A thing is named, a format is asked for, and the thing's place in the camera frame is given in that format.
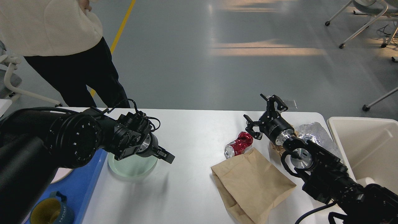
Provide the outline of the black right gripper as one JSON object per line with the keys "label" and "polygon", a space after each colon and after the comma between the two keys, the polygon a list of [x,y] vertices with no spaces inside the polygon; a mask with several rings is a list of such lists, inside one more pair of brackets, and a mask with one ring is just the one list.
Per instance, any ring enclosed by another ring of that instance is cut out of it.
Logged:
{"label": "black right gripper", "polygon": [[[245,130],[253,139],[261,140],[265,134],[273,144],[282,146],[287,139],[295,136],[294,128],[280,115],[280,112],[289,108],[277,95],[260,96],[267,102],[266,111],[259,121],[253,121],[248,115],[243,115],[247,123]],[[254,127],[259,127],[260,132],[254,131]]]}

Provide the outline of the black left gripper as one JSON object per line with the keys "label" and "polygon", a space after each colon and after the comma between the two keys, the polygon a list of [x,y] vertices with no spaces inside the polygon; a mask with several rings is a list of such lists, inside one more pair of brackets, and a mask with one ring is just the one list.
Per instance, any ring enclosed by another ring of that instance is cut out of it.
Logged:
{"label": "black left gripper", "polygon": [[159,149],[158,139],[153,133],[149,133],[140,148],[137,151],[137,155],[143,158],[154,156],[157,159],[162,159],[165,162],[172,164],[175,156],[165,149]]}

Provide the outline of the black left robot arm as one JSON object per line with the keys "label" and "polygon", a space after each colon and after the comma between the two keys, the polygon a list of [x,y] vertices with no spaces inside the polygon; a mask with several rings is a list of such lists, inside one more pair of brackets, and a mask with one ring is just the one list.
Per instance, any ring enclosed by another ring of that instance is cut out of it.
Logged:
{"label": "black left robot arm", "polygon": [[113,119],[108,108],[35,107],[2,119],[1,223],[22,223],[58,168],[84,167],[98,149],[118,161],[138,155],[171,164],[175,156],[158,145],[152,117],[134,109]]}

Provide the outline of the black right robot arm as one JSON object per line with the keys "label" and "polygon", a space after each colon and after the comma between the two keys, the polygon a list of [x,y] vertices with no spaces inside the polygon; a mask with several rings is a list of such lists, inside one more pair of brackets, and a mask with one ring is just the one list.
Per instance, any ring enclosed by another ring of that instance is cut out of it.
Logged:
{"label": "black right robot arm", "polygon": [[294,128],[281,116],[288,106],[277,96],[261,97],[267,102],[266,110],[258,121],[247,120],[246,131],[260,140],[264,135],[285,152],[281,163],[292,176],[304,181],[302,190],[324,206],[303,214],[296,223],[318,211],[338,205],[344,214],[330,212],[328,221],[344,224],[396,224],[398,222],[397,195],[378,184],[363,187],[347,173],[347,166],[340,158],[311,140],[297,137]]}

